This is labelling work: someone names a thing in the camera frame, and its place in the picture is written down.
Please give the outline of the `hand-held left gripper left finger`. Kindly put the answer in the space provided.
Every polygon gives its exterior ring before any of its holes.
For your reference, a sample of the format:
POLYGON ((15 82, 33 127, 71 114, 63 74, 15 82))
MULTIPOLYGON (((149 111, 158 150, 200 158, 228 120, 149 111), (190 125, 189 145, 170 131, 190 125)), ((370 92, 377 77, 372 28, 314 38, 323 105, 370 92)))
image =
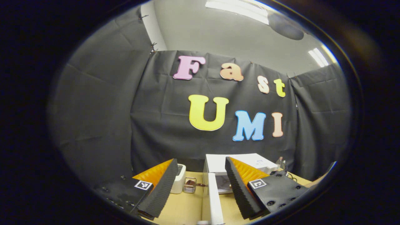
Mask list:
POLYGON ((177 173, 177 160, 173 158, 133 177, 120 177, 94 185, 94 191, 132 216, 154 219, 166 205, 177 173))

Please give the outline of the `white microwave oven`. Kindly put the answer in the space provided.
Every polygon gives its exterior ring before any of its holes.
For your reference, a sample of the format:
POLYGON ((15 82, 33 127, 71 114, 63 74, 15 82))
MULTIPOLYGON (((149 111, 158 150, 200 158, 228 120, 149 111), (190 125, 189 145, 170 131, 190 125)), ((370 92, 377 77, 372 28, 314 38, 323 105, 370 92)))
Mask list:
POLYGON ((279 169, 279 165, 256 153, 241 155, 207 154, 203 171, 202 221, 208 225, 241 225, 249 222, 243 219, 234 198, 233 190, 225 170, 227 157, 249 165, 256 172, 270 174, 279 169))

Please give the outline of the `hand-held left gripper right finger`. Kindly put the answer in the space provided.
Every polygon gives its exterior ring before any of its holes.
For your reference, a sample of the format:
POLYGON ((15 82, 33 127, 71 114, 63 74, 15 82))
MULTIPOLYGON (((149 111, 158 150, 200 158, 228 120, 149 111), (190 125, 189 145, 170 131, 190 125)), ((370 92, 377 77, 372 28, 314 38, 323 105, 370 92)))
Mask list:
POLYGON ((230 157, 225 160, 225 170, 243 219, 274 213, 309 192, 304 185, 282 177, 280 171, 256 172, 230 157))

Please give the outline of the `white toaster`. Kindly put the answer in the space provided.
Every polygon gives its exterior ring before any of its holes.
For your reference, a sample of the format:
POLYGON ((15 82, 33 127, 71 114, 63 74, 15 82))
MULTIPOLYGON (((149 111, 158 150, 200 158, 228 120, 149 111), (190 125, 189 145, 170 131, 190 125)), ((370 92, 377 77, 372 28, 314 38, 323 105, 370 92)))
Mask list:
POLYGON ((182 164, 177 164, 177 167, 178 171, 170 191, 170 193, 172 194, 180 194, 183 191, 185 184, 186 166, 182 164))

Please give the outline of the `black backdrop cloth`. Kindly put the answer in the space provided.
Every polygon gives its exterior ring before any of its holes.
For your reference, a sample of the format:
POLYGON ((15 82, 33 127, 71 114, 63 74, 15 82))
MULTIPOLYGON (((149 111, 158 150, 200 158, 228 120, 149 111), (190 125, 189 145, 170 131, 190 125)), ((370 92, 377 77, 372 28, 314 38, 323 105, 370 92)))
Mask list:
POLYGON ((171 158, 201 172, 207 154, 284 157, 308 180, 341 161, 354 107, 347 72, 296 21, 297 40, 206 0, 150 0, 96 28, 57 74, 54 144, 93 186, 171 158), (308 54, 318 48, 329 65, 308 54))

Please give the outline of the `ceiling light panel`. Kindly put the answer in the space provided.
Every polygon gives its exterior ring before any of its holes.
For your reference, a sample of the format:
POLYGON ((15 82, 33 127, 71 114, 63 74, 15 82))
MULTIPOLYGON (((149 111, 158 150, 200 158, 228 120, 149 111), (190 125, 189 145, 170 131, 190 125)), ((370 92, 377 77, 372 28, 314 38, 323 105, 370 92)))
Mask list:
POLYGON ((206 0, 206 8, 239 14, 269 25, 269 6, 255 0, 206 0))
POLYGON ((329 65, 324 55, 317 47, 314 48, 313 50, 309 50, 308 54, 315 60, 315 62, 319 67, 323 68, 329 65))

